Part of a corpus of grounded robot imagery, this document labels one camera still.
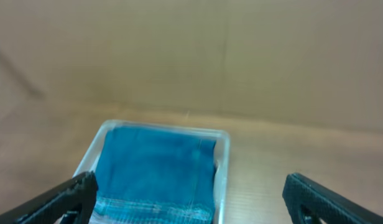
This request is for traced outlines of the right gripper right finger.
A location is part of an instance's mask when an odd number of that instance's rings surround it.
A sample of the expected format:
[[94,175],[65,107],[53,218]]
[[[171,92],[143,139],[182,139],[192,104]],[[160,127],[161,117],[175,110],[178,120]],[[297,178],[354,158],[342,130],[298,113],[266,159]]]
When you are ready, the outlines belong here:
[[289,174],[282,192],[293,224],[383,224],[383,217],[299,173]]

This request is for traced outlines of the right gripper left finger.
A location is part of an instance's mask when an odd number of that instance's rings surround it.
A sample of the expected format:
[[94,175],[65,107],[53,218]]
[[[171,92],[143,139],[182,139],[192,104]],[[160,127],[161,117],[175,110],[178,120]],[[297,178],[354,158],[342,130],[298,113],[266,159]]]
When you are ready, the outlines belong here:
[[0,223],[74,223],[90,221],[98,184],[95,173],[76,175],[49,191],[0,215]]

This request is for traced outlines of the blue denim jeans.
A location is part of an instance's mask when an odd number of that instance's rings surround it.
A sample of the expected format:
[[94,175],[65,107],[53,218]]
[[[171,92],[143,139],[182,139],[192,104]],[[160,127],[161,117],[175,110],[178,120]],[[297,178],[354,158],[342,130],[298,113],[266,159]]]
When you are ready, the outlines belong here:
[[214,140],[147,128],[114,128],[95,176],[91,223],[212,223]]

